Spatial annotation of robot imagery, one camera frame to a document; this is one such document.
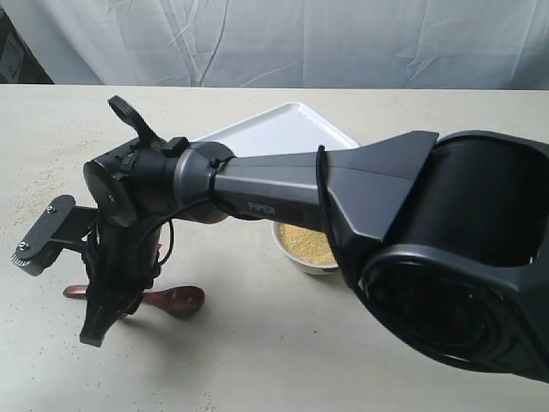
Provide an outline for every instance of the white backdrop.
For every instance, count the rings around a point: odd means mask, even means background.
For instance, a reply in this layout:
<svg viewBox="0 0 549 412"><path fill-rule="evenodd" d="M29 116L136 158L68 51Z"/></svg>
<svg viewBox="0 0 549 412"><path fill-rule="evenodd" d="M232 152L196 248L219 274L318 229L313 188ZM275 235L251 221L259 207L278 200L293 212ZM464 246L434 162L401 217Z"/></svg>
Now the white backdrop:
<svg viewBox="0 0 549 412"><path fill-rule="evenodd" d="M548 0L0 0L57 83L549 88Z"/></svg>

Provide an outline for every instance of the robotic arm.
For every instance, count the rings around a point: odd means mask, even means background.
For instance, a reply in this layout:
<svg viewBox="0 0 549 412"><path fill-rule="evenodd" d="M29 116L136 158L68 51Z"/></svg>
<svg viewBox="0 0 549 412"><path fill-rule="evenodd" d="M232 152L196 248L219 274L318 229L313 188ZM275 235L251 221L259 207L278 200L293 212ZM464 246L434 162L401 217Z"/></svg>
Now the robotic arm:
<svg viewBox="0 0 549 412"><path fill-rule="evenodd" d="M100 346L136 311L170 254L159 261L164 224L269 219L325 232L346 284L420 353L549 382L549 145L413 131L237 158L219 142L167 142L124 100L109 104L137 137L84 165L97 209L57 197L12 257L36 276L63 248L81 254L81 342Z"/></svg>

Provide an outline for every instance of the white plate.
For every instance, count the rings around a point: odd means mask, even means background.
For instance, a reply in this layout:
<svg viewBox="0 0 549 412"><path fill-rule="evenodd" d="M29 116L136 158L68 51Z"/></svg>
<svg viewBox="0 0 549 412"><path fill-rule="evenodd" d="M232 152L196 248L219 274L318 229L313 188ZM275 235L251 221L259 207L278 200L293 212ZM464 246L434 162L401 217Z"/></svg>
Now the white plate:
<svg viewBox="0 0 549 412"><path fill-rule="evenodd" d="M286 103L197 139L223 142L238 157L357 148L359 144L303 103Z"/></svg>

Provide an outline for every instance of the white table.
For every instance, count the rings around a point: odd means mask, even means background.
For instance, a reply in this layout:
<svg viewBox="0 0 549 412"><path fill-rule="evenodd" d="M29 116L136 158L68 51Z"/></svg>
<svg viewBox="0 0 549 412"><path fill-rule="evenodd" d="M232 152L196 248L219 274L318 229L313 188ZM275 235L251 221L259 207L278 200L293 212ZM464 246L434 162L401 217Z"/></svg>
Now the white table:
<svg viewBox="0 0 549 412"><path fill-rule="evenodd" d="M0 410L547 411L549 386L465 373L415 353L337 278L296 271L267 222L176 224L156 288L196 284L192 320L142 306L103 348L81 345L86 281L64 252L32 278L9 262L41 210L62 193L92 205L84 161L133 137L106 100L120 94L165 137L197 138L290 100L361 143L405 131L502 131L549 142L549 93L0 87ZM242 236L236 240L235 234Z"/></svg>

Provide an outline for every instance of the white bowl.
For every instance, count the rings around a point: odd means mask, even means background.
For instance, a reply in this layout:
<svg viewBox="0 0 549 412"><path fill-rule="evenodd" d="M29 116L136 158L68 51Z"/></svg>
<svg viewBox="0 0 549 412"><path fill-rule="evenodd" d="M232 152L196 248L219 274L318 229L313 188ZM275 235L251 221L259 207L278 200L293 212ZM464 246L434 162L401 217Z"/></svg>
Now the white bowl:
<svg viewBox="0 0 549 412"><path fill-rule="evenodd" d="M277 221L273 222L274 242L282 251L282 253L284 253L284 255L290 260L290 262L295 264L299 270L303 271L308 275L314 275L314 276L327 276L327 275L333 275L339 272L340 268L337 264L310 264L309 262L306 262L304 260L301 260L298 257L295 257L292 253L290 253L284 247L280 238L278 237L279 225L280 223L278 223Z"/></svg>

